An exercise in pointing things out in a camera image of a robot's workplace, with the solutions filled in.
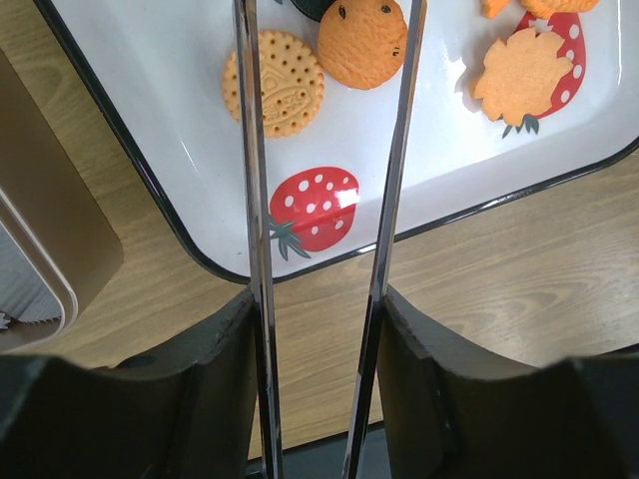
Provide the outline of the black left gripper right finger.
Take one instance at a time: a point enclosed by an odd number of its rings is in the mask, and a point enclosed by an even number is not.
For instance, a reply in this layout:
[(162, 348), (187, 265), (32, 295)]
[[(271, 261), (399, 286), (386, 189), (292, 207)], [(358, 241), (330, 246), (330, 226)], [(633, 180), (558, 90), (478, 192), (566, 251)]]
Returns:
[(390, 290), (377, 373), (395, 478), (638, 474), (636, 346), (534, 367)]

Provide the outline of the metal serving tongs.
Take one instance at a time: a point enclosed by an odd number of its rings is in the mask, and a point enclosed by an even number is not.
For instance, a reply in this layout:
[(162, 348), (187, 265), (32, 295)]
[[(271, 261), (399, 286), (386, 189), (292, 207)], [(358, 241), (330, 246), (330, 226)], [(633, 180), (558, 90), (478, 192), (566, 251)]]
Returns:
[[(359, 477), (363, 458), (426, 12), (426, 2), (412, 2), (397, 115), (388, 157), (353, 406), (341, 472), (344, 478)], [(260, 315), (256, 361), (262, 464), (267, 477), (281, 478), (285, 469), (277, 365), (274, 280), (271, 246), (267, 238), (269, 231), (267, 165), (262, 120), (256, 2), (234, 2), (233, 19), (247, 199), (250, 283), (254, 307)]]

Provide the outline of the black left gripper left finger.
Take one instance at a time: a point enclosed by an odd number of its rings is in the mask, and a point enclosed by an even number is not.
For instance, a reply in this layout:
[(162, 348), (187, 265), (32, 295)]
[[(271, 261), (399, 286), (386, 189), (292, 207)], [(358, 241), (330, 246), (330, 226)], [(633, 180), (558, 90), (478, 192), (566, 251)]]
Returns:
[(5, 478), (241, 478), (257, 396), (254, 302), (114, 367), (1, 359)]

